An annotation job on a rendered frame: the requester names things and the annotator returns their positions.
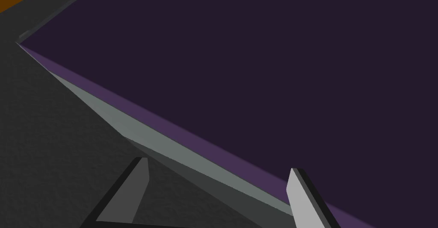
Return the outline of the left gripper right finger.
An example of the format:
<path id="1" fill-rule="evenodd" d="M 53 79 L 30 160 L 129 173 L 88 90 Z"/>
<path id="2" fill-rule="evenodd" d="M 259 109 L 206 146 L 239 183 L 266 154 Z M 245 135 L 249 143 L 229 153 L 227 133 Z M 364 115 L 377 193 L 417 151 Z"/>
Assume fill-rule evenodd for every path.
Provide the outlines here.
<path id="1" fill-rule="evenodd" d="M 286 192 L 296 228 L 341 228 L 302 169 L 290 170 Z"/>

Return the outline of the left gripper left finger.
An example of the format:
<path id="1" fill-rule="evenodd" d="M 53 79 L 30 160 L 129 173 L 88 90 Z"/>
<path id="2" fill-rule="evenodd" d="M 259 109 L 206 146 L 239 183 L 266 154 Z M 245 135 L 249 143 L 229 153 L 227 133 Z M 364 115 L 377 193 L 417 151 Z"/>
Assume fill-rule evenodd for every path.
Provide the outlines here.
<path id="1" fill-rule="evenodd" d="M 134 158 L 79 228 L 143 228 L 133 220 L 149 181 L 148 158 Z"/>

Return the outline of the dark purple table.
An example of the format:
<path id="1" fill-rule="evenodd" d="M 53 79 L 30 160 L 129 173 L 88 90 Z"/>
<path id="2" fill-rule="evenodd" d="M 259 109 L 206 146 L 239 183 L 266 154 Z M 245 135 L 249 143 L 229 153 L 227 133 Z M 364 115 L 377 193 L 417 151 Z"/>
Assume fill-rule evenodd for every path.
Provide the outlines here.
<path id="1" fill-rule="evenodd" d="M 20 46 L 126 137 L 342 228 L 438 228 L 438 0 L 74 0 Z"/>

